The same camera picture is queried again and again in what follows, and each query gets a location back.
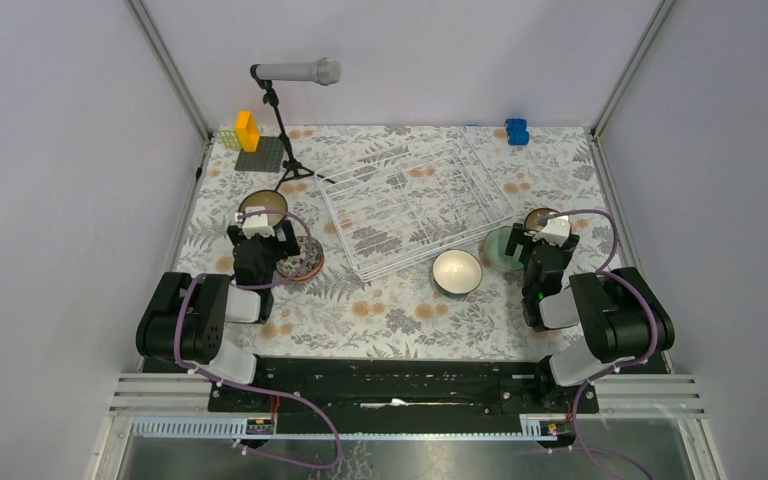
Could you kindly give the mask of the blue white patterned bowl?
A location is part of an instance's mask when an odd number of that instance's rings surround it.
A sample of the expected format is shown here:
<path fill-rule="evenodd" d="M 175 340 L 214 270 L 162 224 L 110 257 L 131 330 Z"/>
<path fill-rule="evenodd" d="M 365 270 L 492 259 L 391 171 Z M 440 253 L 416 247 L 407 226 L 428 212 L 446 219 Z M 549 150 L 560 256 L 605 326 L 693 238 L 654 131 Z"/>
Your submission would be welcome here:
<path fill-rule="evenodd" d="M 311 280 L 322 270 L 325 263 L 325 251 L 316 238 L 309 239 L 306 236 L 297 236 L 296 243 L 299 247 L 299 253 L 280 260 L 276 269 L 281 277 L 300 283 Z"/>

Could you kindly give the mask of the teal and cream bowl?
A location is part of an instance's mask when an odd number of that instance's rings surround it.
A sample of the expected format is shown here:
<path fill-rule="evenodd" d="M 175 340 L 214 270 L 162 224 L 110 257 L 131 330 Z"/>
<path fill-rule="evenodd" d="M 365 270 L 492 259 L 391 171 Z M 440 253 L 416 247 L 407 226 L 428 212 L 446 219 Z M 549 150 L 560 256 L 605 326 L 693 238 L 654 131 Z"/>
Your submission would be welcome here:
<path fill-rule="evenodd" d="M 451 297 L 463 297 L 475 291 L 483 279 L 479 260 L 469 252 L 450 249 L 433 261 L 431 278 L 435 287 Z"/>

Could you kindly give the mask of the mint green bowl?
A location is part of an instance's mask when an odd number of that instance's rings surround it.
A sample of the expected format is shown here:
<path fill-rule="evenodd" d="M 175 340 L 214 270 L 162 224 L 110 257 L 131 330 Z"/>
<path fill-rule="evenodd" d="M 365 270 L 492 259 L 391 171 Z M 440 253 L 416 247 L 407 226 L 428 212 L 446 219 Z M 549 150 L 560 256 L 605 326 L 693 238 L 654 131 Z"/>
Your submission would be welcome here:
<path fill-rule="evenodd" d="M 494 268 L 504 272 L 517 272 L 522 271 L 524 268 L 519 260 L 522 253 L 522 246 L 520 244 L 514 243 L 514 253 L 511 255 L 506 254 L 511 233 L 511 226 L 495 229 L 488 233 L 483 245 L 484 257 Z"/>

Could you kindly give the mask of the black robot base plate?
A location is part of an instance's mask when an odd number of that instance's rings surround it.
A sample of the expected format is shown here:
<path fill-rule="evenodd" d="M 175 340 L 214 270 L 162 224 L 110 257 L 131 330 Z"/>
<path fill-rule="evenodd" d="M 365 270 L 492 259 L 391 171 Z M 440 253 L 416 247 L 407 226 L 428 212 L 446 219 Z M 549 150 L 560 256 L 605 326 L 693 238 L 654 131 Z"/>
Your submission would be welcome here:
<path fill-rule="evenodd" d="M 342 435 L 513 434 L 523 415 L 599 410 L 545 362 L 260 357 L 254 384 L 309 400 Z"/>

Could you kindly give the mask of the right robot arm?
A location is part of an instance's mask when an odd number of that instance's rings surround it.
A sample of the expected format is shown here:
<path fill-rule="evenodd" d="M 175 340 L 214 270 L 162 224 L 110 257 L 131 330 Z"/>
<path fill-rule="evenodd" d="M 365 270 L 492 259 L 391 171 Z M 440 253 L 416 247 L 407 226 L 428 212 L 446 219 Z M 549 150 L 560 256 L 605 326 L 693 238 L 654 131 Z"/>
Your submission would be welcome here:
<path fill-rule="evenodd" d="M 608 368 L 646 361 L 675 341 L 671 318 L 634 267 L 575 274 L 562 286 L 579 237 L 562 230 L 561 220 L 536 229 L 516 223 L 505 245 L 505 254 L 523 265 L 526 324 L 536 332 L 582 329 L 582 338 L 536 368 L 533 396 L 549 412 L 572 400 L 572 386 Z"/>

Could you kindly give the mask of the black gold-rimmed bowl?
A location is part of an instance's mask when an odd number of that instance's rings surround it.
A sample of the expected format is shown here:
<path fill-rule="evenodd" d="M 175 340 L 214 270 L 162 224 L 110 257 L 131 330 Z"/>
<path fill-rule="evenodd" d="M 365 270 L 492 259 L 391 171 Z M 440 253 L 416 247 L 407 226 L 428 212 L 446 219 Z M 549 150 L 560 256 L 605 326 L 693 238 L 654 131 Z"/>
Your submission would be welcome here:
<path fill-rule="evenodd" d="M 558 211 L 542 207 L 530 211 L 524 219 L 524 227 L 531 231 L 540 231 L 550 219 L 558 214 Z"/>

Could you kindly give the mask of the dark teal floral bowl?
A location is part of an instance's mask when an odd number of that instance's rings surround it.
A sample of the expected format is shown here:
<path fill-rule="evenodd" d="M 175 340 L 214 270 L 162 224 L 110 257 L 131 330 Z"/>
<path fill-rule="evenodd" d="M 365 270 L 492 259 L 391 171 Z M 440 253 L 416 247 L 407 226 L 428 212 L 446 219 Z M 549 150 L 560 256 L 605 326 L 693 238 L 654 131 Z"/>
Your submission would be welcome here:
<path fill-rule="evenodd" d="M 237 211 L 239 214 L 244 214 L 248 207 L 264 207 L 267 210 L 289 211 L 286 198 L 281 193 L 269 189 L 254 191 L 247 195 L 240 203 Z M 267 214 L 267 220 L 272 227 L 278 226 L 284 218 L 285 215 L 280 213 Z"/>

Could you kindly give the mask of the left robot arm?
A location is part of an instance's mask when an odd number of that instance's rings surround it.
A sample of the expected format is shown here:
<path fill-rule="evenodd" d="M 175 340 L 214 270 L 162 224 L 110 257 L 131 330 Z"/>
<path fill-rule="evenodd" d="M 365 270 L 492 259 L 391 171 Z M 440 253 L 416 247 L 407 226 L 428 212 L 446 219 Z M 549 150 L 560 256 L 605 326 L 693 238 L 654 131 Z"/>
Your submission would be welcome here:
<path fill-rule="evenodd" d="M 266 322 L 273 289 L 300 273 L 296 268 L 276 278 L 279 262 L 300 254 L 295 218 L 277 210 L 239 214 L 227 230 L 233 246 L 230 274 L 163 273 L 137 327 L 138 353 L 233 385 L 232 398 L 245 410 L 264 407 L 271 387 L 256 375 L 256 355 L 225 340 L 223 332 L 227 323 Z"/>

